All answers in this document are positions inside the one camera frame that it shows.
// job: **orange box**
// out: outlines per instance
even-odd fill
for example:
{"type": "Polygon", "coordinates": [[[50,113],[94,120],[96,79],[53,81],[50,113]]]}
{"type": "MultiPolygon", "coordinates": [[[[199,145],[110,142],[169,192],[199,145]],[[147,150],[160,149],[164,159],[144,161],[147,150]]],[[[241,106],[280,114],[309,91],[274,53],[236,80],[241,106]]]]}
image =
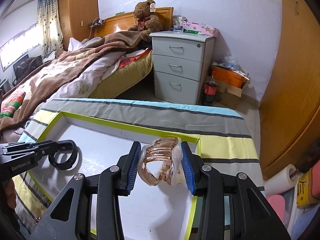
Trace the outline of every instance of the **orange box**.
{"type": "Polygon", "coordinates": [[[216,80],[220,80],[237,88],[242,88],[244,81],[243,76],[240,76],[229,69],[218,66],[213,66],[213,71],[215,71],[214,78],[216,80]]]}

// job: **black ring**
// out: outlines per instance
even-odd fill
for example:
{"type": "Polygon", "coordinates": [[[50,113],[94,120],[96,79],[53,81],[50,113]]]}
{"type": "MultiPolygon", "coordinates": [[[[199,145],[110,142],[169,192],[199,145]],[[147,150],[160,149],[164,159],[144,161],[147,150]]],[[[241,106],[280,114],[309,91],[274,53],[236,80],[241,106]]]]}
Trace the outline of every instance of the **black ring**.
{"type": "Polygon", "coordinates": [[[73,164],[75,164],[77,157],[78,157],[78,149],[77,145],[72,140],[65,140],[65,141],[58,141],[58,145],[60,146],[59,150],[71,150],[72,147],[72,153],[69,159],[67,159],[64,163],[57,163],[54,156],[56,153],[52,155],[48,155],[48,159],[50,164],[57,168],[58,170],[68,170],[71,169],[73,164]]]}

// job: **paper roll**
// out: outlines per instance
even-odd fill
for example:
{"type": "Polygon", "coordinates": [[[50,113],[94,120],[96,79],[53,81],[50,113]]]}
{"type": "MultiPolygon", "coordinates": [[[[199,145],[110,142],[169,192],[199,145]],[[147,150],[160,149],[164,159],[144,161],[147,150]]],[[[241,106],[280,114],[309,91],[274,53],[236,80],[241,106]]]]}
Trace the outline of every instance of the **paper roll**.
{"type": "Polygon", "coordinates": [[[266,196],[279,195],[293,188],[298,181],[298,176],[294,176],[290,179],[289,175],[296,170],[295,166],[289,164],[278,174],[264,183],[264,189],[266,196]]]}

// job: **brown teddy bear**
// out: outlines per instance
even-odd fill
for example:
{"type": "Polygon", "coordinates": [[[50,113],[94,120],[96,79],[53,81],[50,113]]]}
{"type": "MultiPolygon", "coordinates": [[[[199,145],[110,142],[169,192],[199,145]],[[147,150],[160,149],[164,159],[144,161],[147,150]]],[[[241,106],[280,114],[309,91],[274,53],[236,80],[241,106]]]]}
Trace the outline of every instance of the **brown teddy bear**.
{"type": "Polygon", "coordinates": [[[141,38],[149,42],[150,33],[159,32],[162,30],[159,17],[150,12],[150,4],[155,3],[153,0],[139,2],[133,11],[133,17],[138,19],[138,24],[130,27],[128,31],[141,31],[141,38]]]}

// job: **gray drawer cabinet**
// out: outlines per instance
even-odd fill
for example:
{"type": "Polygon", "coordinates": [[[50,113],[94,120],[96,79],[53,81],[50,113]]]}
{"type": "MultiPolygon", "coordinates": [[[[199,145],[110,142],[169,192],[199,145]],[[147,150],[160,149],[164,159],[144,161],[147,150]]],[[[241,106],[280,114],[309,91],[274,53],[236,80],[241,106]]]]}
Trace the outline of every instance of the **gray drawer cabinet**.
{"type": "Polygon", "coordinates": [[[212,59],[215,38],[180,32],[151,33],[156,97],[196,105],[212,59]]]}

